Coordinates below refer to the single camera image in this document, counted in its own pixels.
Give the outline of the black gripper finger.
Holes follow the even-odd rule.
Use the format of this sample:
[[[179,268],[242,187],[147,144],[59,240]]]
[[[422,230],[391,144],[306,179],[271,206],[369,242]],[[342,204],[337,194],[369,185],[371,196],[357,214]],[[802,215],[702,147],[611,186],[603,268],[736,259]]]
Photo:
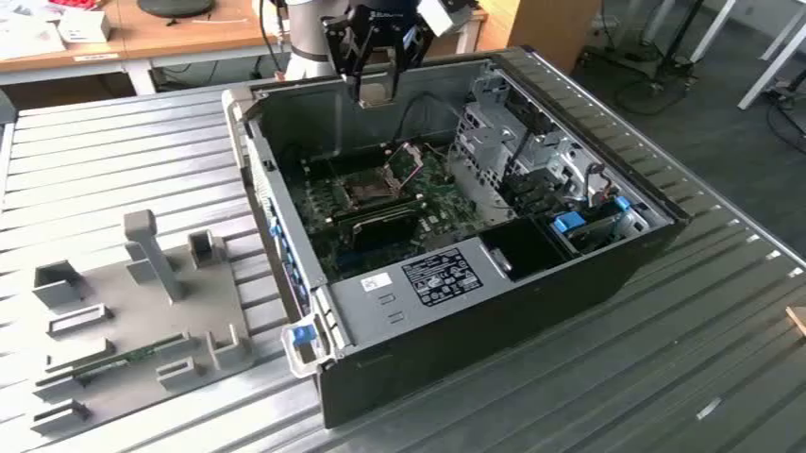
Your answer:
[[[409,31],[395,30],[389,51],[390,69],[387,76],[387,99],[397,97],[401,75],[421,65],[430,49],[434,32],[429,26],[413,26]]]
[[[359,101],[365,66],[373,53],[374,28],[369,16],[325,16],[322,19],[330,61]]]

